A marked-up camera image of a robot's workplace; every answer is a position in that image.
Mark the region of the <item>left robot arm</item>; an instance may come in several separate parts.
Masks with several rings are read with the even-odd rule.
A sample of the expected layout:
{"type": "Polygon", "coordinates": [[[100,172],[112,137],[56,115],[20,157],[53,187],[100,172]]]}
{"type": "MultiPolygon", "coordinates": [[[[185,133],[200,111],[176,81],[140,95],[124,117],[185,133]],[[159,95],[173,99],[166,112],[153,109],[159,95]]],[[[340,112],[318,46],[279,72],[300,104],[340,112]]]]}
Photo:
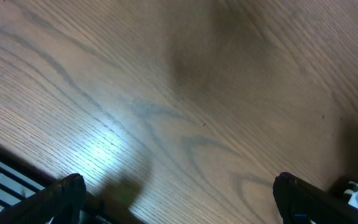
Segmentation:
{"type": "MultiPolygon", "coordinates": [[[[349,182],[341,198],[282,172],[273,183],[273,197],[284,223],[358,223],[358,183],[349,182]]],[[[86,203],[83,177],[72,174],[26,196],[0,184],[0,223],[138,223],[103,203],[86,203]]]]}

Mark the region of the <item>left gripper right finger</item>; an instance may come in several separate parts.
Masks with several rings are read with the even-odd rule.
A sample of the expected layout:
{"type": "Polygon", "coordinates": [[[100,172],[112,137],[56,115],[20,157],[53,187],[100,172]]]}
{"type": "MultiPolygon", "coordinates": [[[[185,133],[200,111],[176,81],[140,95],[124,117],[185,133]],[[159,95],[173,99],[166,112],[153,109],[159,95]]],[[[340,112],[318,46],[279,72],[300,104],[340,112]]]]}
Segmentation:
{"type": "Polygon", "coordinates": [[[285,224],[358,223],[358,182],[348,181],[333,195],[282,172],[273,183],[273,197],[285,224]]]}

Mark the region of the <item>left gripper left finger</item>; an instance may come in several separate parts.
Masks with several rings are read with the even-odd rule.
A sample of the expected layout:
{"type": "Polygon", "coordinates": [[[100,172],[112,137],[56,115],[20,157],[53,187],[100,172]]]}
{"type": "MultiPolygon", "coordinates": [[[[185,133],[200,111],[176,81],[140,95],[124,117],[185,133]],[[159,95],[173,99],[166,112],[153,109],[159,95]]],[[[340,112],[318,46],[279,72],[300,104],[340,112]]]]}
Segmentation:
{"type": "Polygon", "coordinates": [[[86,202],[82,175],[70,174],[0,212],[0,224],[78,224],[86,202]]]}

